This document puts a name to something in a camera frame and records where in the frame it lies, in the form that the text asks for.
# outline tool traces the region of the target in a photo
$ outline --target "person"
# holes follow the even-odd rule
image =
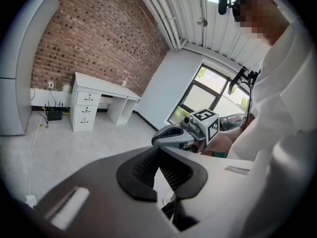
[[[301,21],[290,23],[272,0],[236,0],[232,13],[241,27],[271,48],[260,63],[245,130],[243,119],[239,128],[219,132],[202,154],[223,152],[228,158],[254,161],[259,151],[297,131],[281,93],[305,62],[313,42]]]

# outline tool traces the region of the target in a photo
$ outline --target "white corrugated ceiling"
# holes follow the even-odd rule
[[[218,4],[208,0],[166,0],[174,12],[181,39],[202,46],[244,65],[247,69],[258,68],[261,59],[269,50],[269,45],[261,39],[251,37],[239,28],[230,11],[221,16]],[[208,25],[197,24],[205,17]]]

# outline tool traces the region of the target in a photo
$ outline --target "floor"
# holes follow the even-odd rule
[[[41,116],[32,111],[24,136],[0,137],[1,172],[7,188],[23,201],[29,194],[30,157],[36,129]],[[49,122],[49,128],[40,127],[32,158],[31,192],[37,200],[52,187],[96,159],[151,145],[155,131],[132,114],[126,125],[115,126],[106,113],[96,115],[94,129],[74,133],[70,119]],[[172,191],[160,172],[155,190],[158,204],[171,196]]]

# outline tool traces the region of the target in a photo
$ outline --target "brick wall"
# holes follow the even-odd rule
[[[31,87],[72,87],[75,71],[126,87],[138,95],[168,46],[142,0],[59,0],[40,41]]]

